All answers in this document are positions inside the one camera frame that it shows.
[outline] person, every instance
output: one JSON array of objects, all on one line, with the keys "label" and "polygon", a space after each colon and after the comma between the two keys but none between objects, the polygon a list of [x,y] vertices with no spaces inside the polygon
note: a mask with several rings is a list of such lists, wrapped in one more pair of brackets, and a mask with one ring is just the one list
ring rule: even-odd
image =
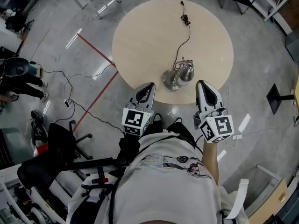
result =
[{"label": "person", "polygon": [[38,97],[42,102],[44,102],[48,98],[48,93],[35,89],[27,83],[35,84],[39,87],[47,87],[48,85],[46,82],[43,82],[40,78],[31,75],[29,72],[27,72],[21,76],[4,76],[1,82],[1,89],[6,91],[12,91],[17,94],[26,94],[33,97]]},{"label": "person", "polygon": [[[161,115],[156,114],[140,139],[125,134],[119,144],[118,158],[126,158],[130,165],[125,170],[105,174],[109,183],[115,182],[115,192],[112,191],[104,211],[99,211],[103,214],[94,223],[223,223],[233,207],[236,192],[229,195],[218,186],[217,143],[204,142],[201,158],[181,118],[164,129]],[[88,177],[83,184],[90,184],[94,177],[97,176]],[[79,223],[74,214],[77,197],[72,198],[69,213]],[[71,220],[68,217],[67,223],[72,223]],[[228,223],[248,224],[244,209]]]}]

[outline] white cable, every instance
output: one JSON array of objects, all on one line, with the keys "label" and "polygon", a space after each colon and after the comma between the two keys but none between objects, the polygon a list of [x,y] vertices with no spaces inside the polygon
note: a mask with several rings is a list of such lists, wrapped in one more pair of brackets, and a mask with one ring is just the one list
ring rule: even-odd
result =
[{"label": "white cable", "polygon": [[235,146],[230,146],[230,145],[228,145],[228,140],[226,140],[226,145],[227,145],[228,147],[235,148],[235,147],[237,147],[237,145],[238,145],[238,140],[239,140],[239,139],[237,139],[237,141],[236,141],[236,143],[235,143]]},{"label": "white cable", "polygon": [[[69,78],[69,80],[70,79],[72,79],[74,76],[79,76],[79,75],[81,75],[81,76],[85,76],[86,78],[92,78],[92,77],[97,77],[97,76],[99,76],[99,75],[101,75],[109,66],[111,66],[112,64],[110,64],[110,65],[108,65],[108,66],[106,66],[99,74],[96,74],[96,75],[94,75],[94,76],[87,76],[87,75],[84,75],[84,74],[81,74],[81,73],[79,73],[79,74],[75,74],[75,75],[72,75],[70,78]],[[65,85],[67,84],[68,82],[65,82],[65,84],[64,84],[64,100],[65,100]]]}]

